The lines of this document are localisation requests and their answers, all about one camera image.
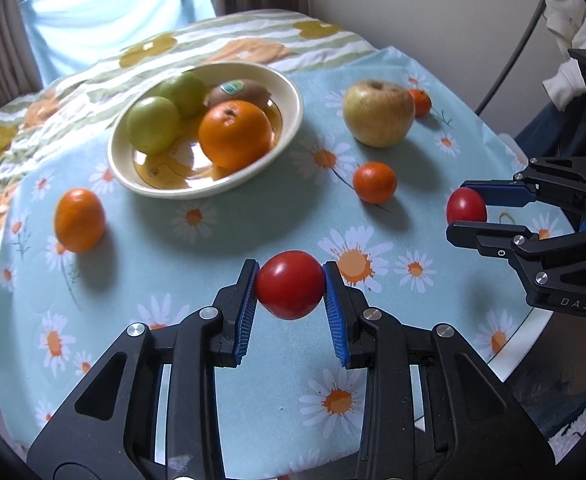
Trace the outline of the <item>red cherry tomato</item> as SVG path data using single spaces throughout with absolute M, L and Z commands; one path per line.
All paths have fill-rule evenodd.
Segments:
M 448 198 L 446 219 L 449 224 L 456 221 L 486 222 L 486 204 L 471 188 L 458 188 Z
M 260 268 L 257 300 L 274 316 L 293 321 L 309 314 L 322 299 L 325 280 L 320 263 L 306 252 L 281 252 Z

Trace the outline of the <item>small orange kumquat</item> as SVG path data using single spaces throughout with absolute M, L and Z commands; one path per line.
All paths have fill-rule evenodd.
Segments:
M 414 103 L 414 114 L 416 118 L 425 117 L 430 114 L 432 100 L 425 90 L 413 88 L 409 90 L 409 94 Z

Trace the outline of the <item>small orange tangerine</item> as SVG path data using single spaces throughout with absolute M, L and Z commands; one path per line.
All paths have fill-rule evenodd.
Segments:
M 397 176 L 392 168 L 382 162 L 367 162 L 354 172 L 351 184 L 360 200 L 381 205 L 394 196 Z

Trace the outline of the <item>yellow-brown apple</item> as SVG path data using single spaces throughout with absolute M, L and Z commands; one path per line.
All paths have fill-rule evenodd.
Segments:
M 407 136 L 415 105 L 409 91 L 377 79 L 358 81 L 343 98 L 343 118 L 351 135 L 370 148 L 391 148 Z

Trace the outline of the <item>orange mandarin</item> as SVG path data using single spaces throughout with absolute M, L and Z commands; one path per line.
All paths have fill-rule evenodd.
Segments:
M 99 197 L 86 188 L 67 191 L 55 208 L 54 231 L 70 252 L 90 252 L 106 231 L 105 211 Z

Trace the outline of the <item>large orange with stem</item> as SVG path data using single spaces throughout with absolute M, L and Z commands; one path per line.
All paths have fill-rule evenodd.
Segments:
M 233 100 L 208 110 L 198 126 L 197 137 L 215 166 L 238 171 L 268 153 L 272 128 L 261 108 Z

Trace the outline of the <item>small green apple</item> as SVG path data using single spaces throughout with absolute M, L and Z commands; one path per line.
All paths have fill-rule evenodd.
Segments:
M 177 139 L 179 122 L 178 108 L 173 102 L 162 96 L 148 96 L 128 110 L 128 140 L 145 155 L 166 152 Z

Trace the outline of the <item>brown kiwi with sticker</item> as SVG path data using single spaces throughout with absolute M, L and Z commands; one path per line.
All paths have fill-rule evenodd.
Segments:
M 218 84 L 209 91 L 206 105 L 214 107 L 227 101 L 245 101 L 264 110 L 271 98 L 269 90 L 251 79 L 233 79 Z

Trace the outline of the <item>large green apple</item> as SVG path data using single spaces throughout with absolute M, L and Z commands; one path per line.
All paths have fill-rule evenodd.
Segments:
M 201 113 L 207 89 L 204 81 L 192 72 L 184 72 L 164 80 L 157 94 L 174 103 L 180 116 L 189 119 Z

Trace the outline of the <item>cream oval bear dish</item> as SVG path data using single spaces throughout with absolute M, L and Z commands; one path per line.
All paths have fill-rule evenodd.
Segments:
M 304 118 L 299 88 L 267 66 L 215 62 L 147 81 L 115 120 L 107 159 L 141 196 L 195 200 L 272 166 Z

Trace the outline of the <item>floral striped duvet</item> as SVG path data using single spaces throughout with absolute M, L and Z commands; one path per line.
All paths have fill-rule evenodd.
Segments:
M 78 74 L 0 107 L 0 229 L 17 183 L 43 159 L 110 128 L 142 82 L 214 61 L 266 64 L 281 73 L 345 65 L 374 52 L 368 40 L 293 11 L 246 11 L 162 32 Z

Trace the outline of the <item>brown curtain left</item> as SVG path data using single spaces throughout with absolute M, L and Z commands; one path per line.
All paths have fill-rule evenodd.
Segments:
M 20 0 L 1 0 L 0 107 L 41 89 L 42 79 L 20 14 Z

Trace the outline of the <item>light blue window cloth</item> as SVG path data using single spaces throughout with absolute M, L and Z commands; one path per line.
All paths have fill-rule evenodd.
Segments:
M 44 84 L 216 15 L 212 0 L 20 0 L 20 14 Z

